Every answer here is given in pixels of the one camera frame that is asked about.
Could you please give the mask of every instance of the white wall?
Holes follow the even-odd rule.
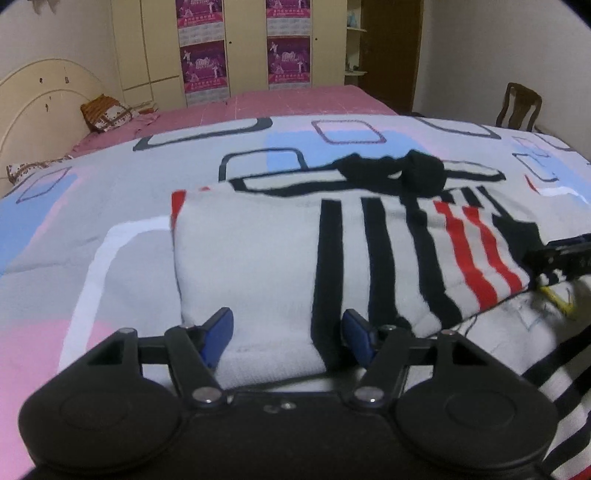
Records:
[[[60,0],[37,15],[17,0],[0,15],[0,80],[34,60],[62,58],[94,73],[109,95],[122,99],[109,0]]]
[[[538,123],[591,159],[591,29],[560,0],[424,0],[414,110],[494,125],[508,82]]]

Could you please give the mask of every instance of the wardrobe door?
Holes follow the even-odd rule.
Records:
[[[142,19],[150,81],[181,75],[174,0],[142,0]]]
[[[224,0],[224,22],[230,94],[267,90],[265,0]]]
[[[154,94],[154,102],[158,104],[159,109],[167,111],[185,108],[187,102],[185,100],[183,86],[181,77],[173,77],[154,82],[152,84],[152,92]]]
[[[343,85],[347,0],[312,1],[312,87]]]
[[[113,31],[123,90],[146,84],[148,66],[142,33],[140,0],[112,0]]]
[[[152,101],[152,89],[150,85],[130,88],[123,92],[125,103],[129,106],[138,106]]]

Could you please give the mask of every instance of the cream headboard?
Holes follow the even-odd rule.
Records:
[[[0,82],[0,197],[6,165],[61,158],[88,133],[80,105],[104,92],[75,62],[40,60]]]

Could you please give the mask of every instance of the black device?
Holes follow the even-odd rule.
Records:
[[[418,339],[354,310],[342,336],[367,371],[348,393],[224,392],[211,374],[232,336],[120,329],[35,392],[19,416],[26,480],[538,479],[554,406],[452,330]],[[176,394],[142,376],[166,364]],[[433,377],[403,392],[411,365]]]

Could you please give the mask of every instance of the pillow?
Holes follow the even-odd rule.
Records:
[[[131,122],[138,112],[113,97],[101,95],[80,106],[86,122],[99,132],[108,132]]]
[[[36,171],[48,168],[56,162],[61,163],[64,160],[68,160],[70,158],[72,157],[68,155],[64,158],[58,158],[56,160],[39,161],[34,163],[15,163],[12,165],[7,165],[6,172],[8,174],[8,181],[13,185],[16,185],[17,183],[21,183],[27,177],[33,175]]]

